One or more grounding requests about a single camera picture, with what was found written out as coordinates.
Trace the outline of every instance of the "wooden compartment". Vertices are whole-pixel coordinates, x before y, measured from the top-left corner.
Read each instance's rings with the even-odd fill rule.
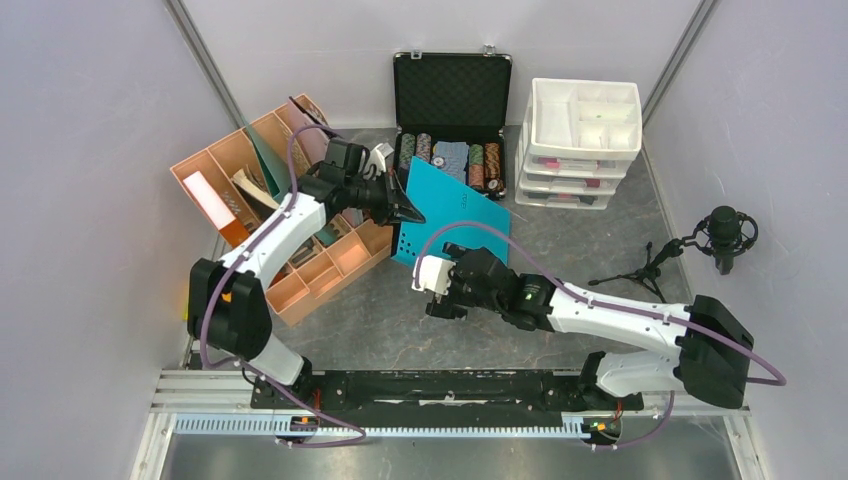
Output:
[[[310,110],[316,110],[323,118],[323,113],[317,110],[309,97],[300,95],[295,98]],[[275,109],[252,123],[256,132],[283,161],[286,159],[286,149],[292,135],[292,129],[284,120],[287,117],[287,108],[283,106]],[[295,143],[293,147],[293,157],[295,170],[299,175],[311,165],[299,143]],[[244,129],[227,135],[183,160],[173,166],[171,172],[181,185],[189,175],[195,172],[203,173],[204,178],[238,221],[253,231],[260,225],[259,217],[230,181],[240,169],[247,169],[253,177],[263,179],[256,152]],[[182,186],[191,197],[185,186]],[[310,312],[390,254],[390,227],[378,227],[369,220],[357,228],[351,228],[341,216],[333,218],[330,223],[338,232],[338,240],[329,246],[322,246],[313,236],[313,253],[299,262],[292,261],[294,256],[289,259],[265,292],[271,308],[289,325],[299,323]],[[232,246],[237,246],[242,241],[233,238],[226,240]]]

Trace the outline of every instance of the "open case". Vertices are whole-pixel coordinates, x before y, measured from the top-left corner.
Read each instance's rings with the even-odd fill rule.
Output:
[[[497,143],[499,184],[481,190],[492,200],[506,196],[506,155],[503,126],[509,98],[512,58],[487,46],[481,54],[397,53],[394,58],[395,139],[394,167],[406,187],[408,171],[399,168],[401,139],[427,133],[432,146],[439,141],[485,145]],[[468,165],[465,167],[468,185]]]

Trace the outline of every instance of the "white plastic drawer unit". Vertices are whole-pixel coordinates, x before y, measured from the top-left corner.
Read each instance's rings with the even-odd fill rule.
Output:
[[[515,191],[515,203],[537,207],[604,210],[609,205],[610,198],[612,195],[574,195],[518,189]]]
[[[626,171],[642,148],[642,105],[634,83],[535,78],[528,113],[526,155],[542,157],[533,162],[551,169],[556,161],[560,169]]]
[[[521,172],[518,187],[537,192],[612,195],[619,183],[621,179],[617,178],[561,177]]]

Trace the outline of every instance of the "blue plastic board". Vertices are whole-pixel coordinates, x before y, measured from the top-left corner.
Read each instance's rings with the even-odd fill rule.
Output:
[[[401,224],[393,259],[412,267],[419,255],[448,258],[442,253],[442,246],[452,242],[467,248],[486,247],[507,263],[509,245],[489,232],[472,227],[450,230],[436,239],[428,252],[421,252],[424,243],[436,230],[463,220],[478,221],[509,235],[509,212],[506,209],[418,157],[412,157],[406,194],[427,221]]]

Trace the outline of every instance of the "case lid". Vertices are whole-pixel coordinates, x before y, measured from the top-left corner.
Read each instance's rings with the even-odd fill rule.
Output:
[[[503,127],[512,74],[509,55],[425,52],[415,56],[398,53],[394,59],[399,126]]]

